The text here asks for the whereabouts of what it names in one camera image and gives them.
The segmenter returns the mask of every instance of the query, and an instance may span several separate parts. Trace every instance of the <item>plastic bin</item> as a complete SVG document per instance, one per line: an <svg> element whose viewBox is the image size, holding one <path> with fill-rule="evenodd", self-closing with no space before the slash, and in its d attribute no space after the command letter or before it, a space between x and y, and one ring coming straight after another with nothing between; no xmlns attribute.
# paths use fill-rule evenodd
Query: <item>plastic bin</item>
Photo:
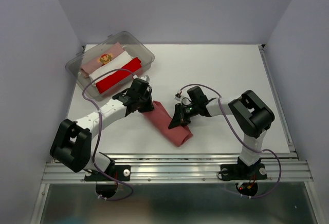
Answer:
<svg viewBox="0 0 329 224"><path fill-rule="evenodd" d="M108 50L116 42L119 42L132 57L138 57L141 60L142 68L134 72L134 74L140 76L151 67L152 62L154 61L154 55L144 45L142 45L140 41L133 37L133 35L129 32L123 31L109 36L108 39L101 44L85 51L83 54L78 55L66 64L66 70L75 77L77 84L81 89L84 89L90 83L90 78L84 78L82 76L80 66L98 55L101 55L102 52ZM101 101L105 97L117 92L123 84L131 80L131 76L128 76L102 94L98 92L96 87L90 85L86 90L86 94L92 99Z"/></svg>

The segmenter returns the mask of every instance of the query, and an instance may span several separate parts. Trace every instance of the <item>pink folded cloth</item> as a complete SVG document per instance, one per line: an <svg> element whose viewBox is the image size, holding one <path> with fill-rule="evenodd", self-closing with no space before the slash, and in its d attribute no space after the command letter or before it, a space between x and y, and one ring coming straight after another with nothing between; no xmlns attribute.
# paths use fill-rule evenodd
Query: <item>pink folded cloth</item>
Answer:
<svg viewBox="0 0 329 224"><path fill-rule="evenodd" d="M143 115L173 144L181 146L193 134L187 126L178 126L168 129L171 117L160 102L153 101L154 110L144 112Z"/></svg>
<svg viewBox="0 0 329 224"><path fill-rule="evenodd" d="M121 47L120 43L114 44L111 48L104 51L101 55L93 58L92 60L88 61L87 63L80 66L80 70L82 75L85 78L89 77L89 74L92 74L101 66L107 64L108 62L115 59L117 56L122 54L124 49Z"/></svg>

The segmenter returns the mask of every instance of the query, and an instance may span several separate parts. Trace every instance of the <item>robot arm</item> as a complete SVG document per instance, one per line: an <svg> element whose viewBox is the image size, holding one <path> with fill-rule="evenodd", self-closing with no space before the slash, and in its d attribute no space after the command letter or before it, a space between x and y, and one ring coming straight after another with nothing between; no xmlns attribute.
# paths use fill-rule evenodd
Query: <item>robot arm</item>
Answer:
<svg viewBox="0 0 329 224"><path fill-rule="evenodd" d="M102 129L113 122L128 116L134 111L146 112L154 109L149 78L133 80L130 88L114 95L104 106L75 121L61 122L50 149L50 155L74 172L96 170L92 160L92 139L99 131L99 113L102 116ZM97 165L103 171L110 171L114 161L103 154L97 154Z"/></svg>
<svg viewBox="0 0 329 224"><path fill-rule="evenodd" d="M243 146L238 158L238 168L233 169L234 177L222 177L227 180L231 179L247 179L250 175L254 175L260 166L260 151L263 139L275 116L271 109L252 91L244 92L238 98L222 99L212 98L208 100L199 86L190 88L187 91L191 103L178 103L175 105L175 113L169 125L169 129L179 125L188 125L191 123L190 118L196 115L205 117L213 117L223 115L222 109L226 115L234 115L241 130L244 132ZM176 94L177 100L183 100L180 93Z"/></svg>

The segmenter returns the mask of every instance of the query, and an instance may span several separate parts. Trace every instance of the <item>folded towel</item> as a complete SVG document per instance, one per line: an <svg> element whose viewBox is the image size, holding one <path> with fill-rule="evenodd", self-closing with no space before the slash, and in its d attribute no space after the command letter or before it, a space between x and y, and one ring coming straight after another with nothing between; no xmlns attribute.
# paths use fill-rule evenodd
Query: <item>folded towel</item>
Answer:
<svg viewBox="0 0 329 224"><path fill-rule="evenodd" d="M103 74L117 69L121 68L122 66L128 64L132 60L132 57L127 53L127 51L123 52L121 55L117 56L115 60L111 61L110 63L98 68L93 73L89 74L90 80L93 81L94 79L98 78L99 76L102 76ZM95 82L92 83L93 86L96 86L96 84L103 79L107 78L108 76L112 75L113 73L110 73L109 75L105 75Z"/></svg>
<svg viewBox="0 0 329 224"><path fill-rule="evenodd" d="M181 146L193 134L187 126L178 126L168 129L171 117L160 102L153 101L154 110L144 112L143 115L173 144Z"/></svg>
<svg viewBox="0 0 329 224"><path fill-rule="evenodd" d="M135 72L139 68L141 68L141 61L136 57L123 67L122 69L127 69L129 71ZM119 83L124 78L130 75L127 71L116 71L115 73L111 74L110 76L106 77L105 79L96 83L97 90L100 94L107 91L109 88L114 86L115 84Z"/></svg>
<svg viewBox="0 0 329 224"><path fill-rule="evenodd" d="M101 66L107 64L111 60L115 59L117 56L122 54L124 49L121 47L120 43L114 44L111 48L104 51L101 55L93 58L87 63L80 66L81 74L88 78L91 73L96 71Z"/></svg>

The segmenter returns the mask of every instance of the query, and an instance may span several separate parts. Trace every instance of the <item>gray wall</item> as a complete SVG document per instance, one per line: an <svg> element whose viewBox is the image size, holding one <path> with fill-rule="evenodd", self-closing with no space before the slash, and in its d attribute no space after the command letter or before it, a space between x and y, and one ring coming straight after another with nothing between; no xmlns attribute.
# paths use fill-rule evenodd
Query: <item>gray wall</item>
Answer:
<svg viewBox="0 0 329 224"><path fill-rule="evenodd" d="M127 30L144 43L266 43L290 0L59 0L78 38Z"/></svg>
<svg viewBox="0 0 329 224"><path fill-rule="evenodd" d="M265 52L297 152L328 213L329 0L292 0Z"/></svg>
<svg viewBox="0 0 329 224"><path fill-rule="evenodd" d="M28 223L80 50L58 0L0 0L0 223Z"/></svg>

